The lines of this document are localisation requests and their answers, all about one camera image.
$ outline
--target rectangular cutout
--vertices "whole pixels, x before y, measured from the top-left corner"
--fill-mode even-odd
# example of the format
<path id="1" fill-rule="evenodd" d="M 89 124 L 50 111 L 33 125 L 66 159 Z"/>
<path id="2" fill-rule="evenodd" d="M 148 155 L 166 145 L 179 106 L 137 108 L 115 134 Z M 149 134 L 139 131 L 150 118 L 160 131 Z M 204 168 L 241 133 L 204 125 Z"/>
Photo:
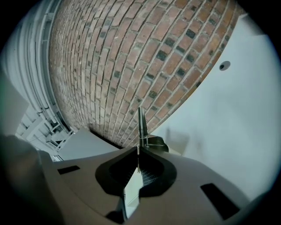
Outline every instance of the rectangular cutout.
<path id="1" fill-rule="evenodd" d="M 67 174 L 76 170 L 79 170 L 80 168 L 78 166 L 71 166 L 71 167 L 66 167 L 62 169 L 58 169 L 59 174 Z"/>
<path id="2" fill-rule="evenodd" d="M 226 220 L 239 212 L 239 208 L 234 205 L 214 184 L 202 185 L 200 188 L 209 198 L 223 220 Z"/>

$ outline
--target black rectangular slot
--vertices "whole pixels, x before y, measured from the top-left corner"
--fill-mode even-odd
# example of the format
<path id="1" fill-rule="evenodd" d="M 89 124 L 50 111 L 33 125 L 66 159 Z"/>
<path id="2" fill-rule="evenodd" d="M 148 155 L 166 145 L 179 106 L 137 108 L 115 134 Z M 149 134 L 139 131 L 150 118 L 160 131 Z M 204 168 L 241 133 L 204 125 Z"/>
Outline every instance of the black rectangular slot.
<path id="1" fill-rule="evenodd" d="M 202 185 L 201 189 L 209 198 L 223 220 L 228 219 L 239 211 L 239 208 L 234 205 L 214 184 Z"/>
<path id="2" fill-rule="evenodd" d="M 59 174 L 67 174 L 67 173 L 76 171 L 78 169 L 80 169 L 78 166 L 71 166 L 71 167 L 66 167 L 66 168 L 58 169 L 58 173 Z"/>

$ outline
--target brick wall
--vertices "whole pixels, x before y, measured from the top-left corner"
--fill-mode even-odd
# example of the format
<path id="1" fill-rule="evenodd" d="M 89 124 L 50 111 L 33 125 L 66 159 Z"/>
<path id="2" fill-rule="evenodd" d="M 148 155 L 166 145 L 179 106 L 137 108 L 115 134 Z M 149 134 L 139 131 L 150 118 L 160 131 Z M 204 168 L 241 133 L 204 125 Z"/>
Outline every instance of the brick wall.
<path id="1" fill-rule="evenodd" d="M 137 142 L 194 92 L 243 10 L 227 0 L 64 0 L 50 42 L 53 89 L 64 117 L 118 144 Z"/>

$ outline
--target round hole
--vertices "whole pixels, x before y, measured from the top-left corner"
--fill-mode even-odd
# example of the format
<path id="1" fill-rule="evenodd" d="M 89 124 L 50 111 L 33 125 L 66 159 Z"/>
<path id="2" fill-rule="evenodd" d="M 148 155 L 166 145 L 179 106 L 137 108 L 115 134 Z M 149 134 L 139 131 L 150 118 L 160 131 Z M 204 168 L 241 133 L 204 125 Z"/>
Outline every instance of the round hole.
<path id="1" fill-rule="evenodd" d="M 224 61 L 221 65 L 220 65 L 220 70 L 224 71 L 227 70 L 230 67 L 230 62 L 229 61 Z"/>

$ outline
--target white metal structure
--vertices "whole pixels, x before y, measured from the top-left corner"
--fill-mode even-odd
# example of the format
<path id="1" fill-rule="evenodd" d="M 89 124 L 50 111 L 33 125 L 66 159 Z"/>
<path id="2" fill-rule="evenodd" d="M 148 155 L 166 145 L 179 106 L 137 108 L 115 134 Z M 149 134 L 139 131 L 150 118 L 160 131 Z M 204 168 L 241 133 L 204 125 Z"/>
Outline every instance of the white metal structure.
<path id="1" fill-rule="evenodd" d="M 58 155 L 73 133 L 57 107 L 48 66 L 51 27 L 60 2 L 43 0 L 34 6 L 19 22 L 0 56 L 3 72 L 29 103 L 15 135 L 52 156 Z"/>

